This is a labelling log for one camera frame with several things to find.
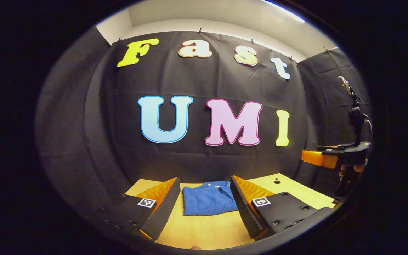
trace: wooden table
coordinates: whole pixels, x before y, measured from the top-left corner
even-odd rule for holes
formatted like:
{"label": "wooden table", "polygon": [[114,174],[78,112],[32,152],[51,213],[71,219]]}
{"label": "wooden table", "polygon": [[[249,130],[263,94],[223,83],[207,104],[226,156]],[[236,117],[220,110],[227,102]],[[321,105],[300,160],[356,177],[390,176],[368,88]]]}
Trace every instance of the wooden table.
{"label": "wooden table", "polygon": [[[333,208],[333,198],[327,197],[286,176],[277,173],[255,179],[249,179],[275,194],[289,192],[306,204],[320,209]],[[137,195],[161,181],[139,179],[127,192],[127,195]],[[238,211],[226,212],[213,216],[184,216],[183,187],[198,187],[201,183],[181,183],[180,194],[175,202],[170,218],[165,225],[157,243],[170,247],[189,249],[198,246],[203,250],[224,249],[254,242],[248,235]]]}

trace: pink letter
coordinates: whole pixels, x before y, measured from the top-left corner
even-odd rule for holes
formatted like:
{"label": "pink letter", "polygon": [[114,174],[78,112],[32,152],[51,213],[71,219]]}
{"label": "pink letter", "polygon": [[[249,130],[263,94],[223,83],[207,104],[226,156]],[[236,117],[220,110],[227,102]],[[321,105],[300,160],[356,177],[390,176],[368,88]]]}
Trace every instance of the pink letter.
{"label": "pink letter", "polygon": [[262,104],[246,102],[237,118],[226,100],[208,100],[207,107],[212,111],[210,123],[210,135],[205,139],[207,145],[222,145],[225,143],[221,137],[221,129],[225,131],[226,138],[230,144],[235,142],[238,134],[243,128],[243,134],[238,143],[241,145],[256,145],[259,143],[257,137],[257,124]]}

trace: hand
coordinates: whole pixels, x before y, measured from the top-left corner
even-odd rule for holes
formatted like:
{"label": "hand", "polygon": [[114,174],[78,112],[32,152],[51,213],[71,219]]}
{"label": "hand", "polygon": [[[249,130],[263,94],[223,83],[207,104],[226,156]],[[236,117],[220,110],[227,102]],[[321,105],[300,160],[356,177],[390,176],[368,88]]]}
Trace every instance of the hand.
{"label": "hand", "polygon": [[[364,171],[364,167],[366,166],[366,163],[368,163],[368,159],[365,159],[365,160],[364,160],[364,163],[361,163],[361,164],[358,164],[358,165],[353,166],[353,169],[354,169],[356,172],[361,173],[361,172]],[[346,168],[346,166],[341,166],[341,170],[344,170],[345,168]],[[340,177],[340,181],[343,180],[343,177],[342,177],[343,175],[344,175],[344,174],[343,174],[342,171],[341,171],[340,173],[338,173],[338,176]]]}

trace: ceiling light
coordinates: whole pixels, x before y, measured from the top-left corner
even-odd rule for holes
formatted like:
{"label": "ceiling light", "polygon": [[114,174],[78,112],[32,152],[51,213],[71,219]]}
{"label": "ceiling light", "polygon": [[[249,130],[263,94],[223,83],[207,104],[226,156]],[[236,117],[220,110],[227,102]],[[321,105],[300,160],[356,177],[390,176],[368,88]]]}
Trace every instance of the ceiling light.
{"label": "ceiling light", "polygon": [[282,7],[280,7],[280,6],[278,6],[278,5],[275,5],[274,3],[271,3],[271,2],[265,1],[265,0],[261,0],[261,1],[262,1],[262,2],[265,2],[265,3],[268,3],[269,5],[274,6],[275,8],[281,10],[283,13],[285,13],[286,15],[290,16],[291,18],[295,19],[296,21],[299,21],[299,22],[301,22],[301,23],[304,23],[304,22],[305,22],[305,21],[302,20],[299,16],[297,16],[297,15],[291,13],[290,11],[288,11],[288,10],[286,10],[286,9],[284,9],[284,8],[282,8]]}

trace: ceiling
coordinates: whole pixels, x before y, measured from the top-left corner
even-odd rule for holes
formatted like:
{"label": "ceiling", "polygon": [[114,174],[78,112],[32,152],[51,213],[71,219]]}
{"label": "ceiling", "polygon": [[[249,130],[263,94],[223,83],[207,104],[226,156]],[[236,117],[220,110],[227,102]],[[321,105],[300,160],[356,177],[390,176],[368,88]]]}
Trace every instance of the ceiling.
{"label": "ceiling", "polygon": [[311,57],[337,45],[307,21],[261,0],[145,0],[128,8],[131,24],[170,19],[210,19],[259,31]]}

